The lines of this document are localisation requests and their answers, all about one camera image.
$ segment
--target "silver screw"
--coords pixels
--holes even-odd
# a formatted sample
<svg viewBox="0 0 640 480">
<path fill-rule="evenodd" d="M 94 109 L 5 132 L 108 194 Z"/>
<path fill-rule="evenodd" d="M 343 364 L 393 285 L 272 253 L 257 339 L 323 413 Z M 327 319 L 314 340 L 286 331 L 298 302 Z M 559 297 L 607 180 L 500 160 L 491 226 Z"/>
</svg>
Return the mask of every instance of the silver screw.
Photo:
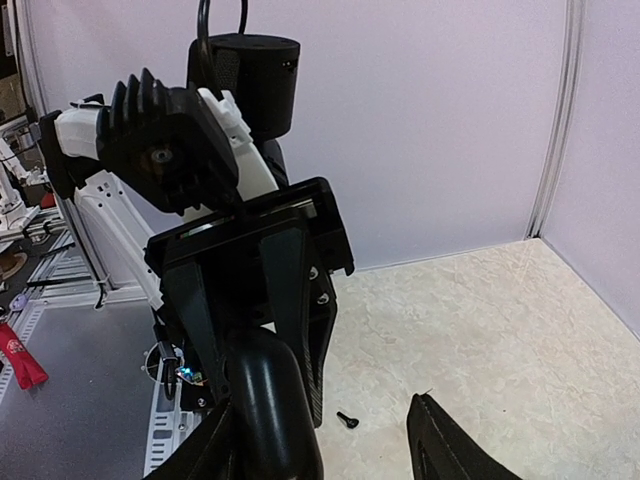
<svg viewBox="0 0 640 480">
<path fill-rule="evenodd" d="M 159 148 L 151 152 L 151 160 L 156 163 L 167 163 L 173 158 L 173 153 L 168 148 Z"/>
<path fill-rule="evenodd" d="M 326 305 L 327 303 L 329 303 L 329 294 L 323 293 L 318 297 L 317 302 L 318 302 L 318 305 Z"/>
</svg>

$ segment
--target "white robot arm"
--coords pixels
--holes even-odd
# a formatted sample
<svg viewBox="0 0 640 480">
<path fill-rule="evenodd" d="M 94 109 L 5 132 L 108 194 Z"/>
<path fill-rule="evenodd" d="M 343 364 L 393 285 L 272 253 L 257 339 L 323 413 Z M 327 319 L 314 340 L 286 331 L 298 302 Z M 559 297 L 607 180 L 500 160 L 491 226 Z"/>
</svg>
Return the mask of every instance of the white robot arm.
<svg viewBox="0 0 640 480">
<path fill-rule="evenodd" d="M 249 200 L 277 190 L 276 181 L 253 144 L 249 127 L 242 120 L 231 93 L 225 91 L 220 101 L 206 88 L 199 89 L 198 94 L 227 136 L 238 165 L 237 190 L 241 198 Z M 97 103 L 80 103 L 55 119 L 57 140 L 66 157 L 100 161 L 96 125 L 101 108 Z M 99 234 L 128 265 L 151 307 L 160 309 L 163 305 L 160 280 L 144 261 L 144 250 L 154 232 L 131 203 L 120 179 L 101 169 L 84 179 L 83 186 L 76 186 L 73 199 L 80 212 L 93 220 Z M 184 219 L 192 220 L 206 213 L 206 208 L 189 209 Z"/>
</svg>

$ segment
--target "gray surface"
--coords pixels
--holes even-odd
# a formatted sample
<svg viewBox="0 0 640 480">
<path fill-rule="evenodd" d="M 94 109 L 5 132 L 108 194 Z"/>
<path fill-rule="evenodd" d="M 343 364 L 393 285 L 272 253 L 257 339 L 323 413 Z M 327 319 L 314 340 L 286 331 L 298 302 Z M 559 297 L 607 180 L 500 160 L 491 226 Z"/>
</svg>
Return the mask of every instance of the gray surface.
<svg viewBox="0 0 640 480">
<path fill-rule="evenodd" d="M 590 0 L 573 124 L 544 237 L 640 334 L 640 2 Z"/>
<path fill-rule="evenodd" d="M 0 404 L 1 480 L 142 478 L 152 324 L 146 302 L 45 311 L 28 348 L 50 379 Z"/>
<path fill-rule="evenodd" d="M 34 2 L 50 110 L 96 92 L 109 99 L 142 67 L 184 85 L 196 3 Z M 221 2 L 211 33 L 235 28 L 238 8 Z M 358 267 L 522 240 L 553 122 L 565 2 L 281 0 L 250 9 L 250 32 L 302 44 L 287 168 L 294 181 L 331 181 Z M 144 210 L 156 230 L 171 221 Z"/>
</svg>

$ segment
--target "metal frame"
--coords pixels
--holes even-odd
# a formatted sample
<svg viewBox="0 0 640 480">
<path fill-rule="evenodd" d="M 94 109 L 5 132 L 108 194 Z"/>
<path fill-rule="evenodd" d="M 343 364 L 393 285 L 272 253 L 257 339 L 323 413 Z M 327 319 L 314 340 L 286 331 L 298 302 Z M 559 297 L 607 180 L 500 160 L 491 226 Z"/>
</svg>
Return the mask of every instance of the metal frame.
<svg viewBox="0 0 640 480">
<path fill-rule="evenodd" d="M 556 112 L 542 179 L 525 238 L 537 238 L 541 235 L 558 186 L 578 89 L 585 9 L 586 0 L 567 0 L 564 54 Z"/>
</svg>

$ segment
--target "black rounded object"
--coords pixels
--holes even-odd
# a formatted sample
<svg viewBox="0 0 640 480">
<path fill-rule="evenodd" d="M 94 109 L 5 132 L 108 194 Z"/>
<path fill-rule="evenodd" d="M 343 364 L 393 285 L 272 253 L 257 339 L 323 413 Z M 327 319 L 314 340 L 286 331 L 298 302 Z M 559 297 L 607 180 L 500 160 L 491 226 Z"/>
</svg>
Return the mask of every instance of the black rounded object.
<svg viewBox="0 0 640 480">
<path fill-rule="evenodd" d="M 258 142 L 291 129 L 300 44 L 269 35 L 228 33 L 209 37 L 214 78 L 229 90 Z M 210 87 L 194 41 L 189 49 L 188 84 Z"/>
</svg>

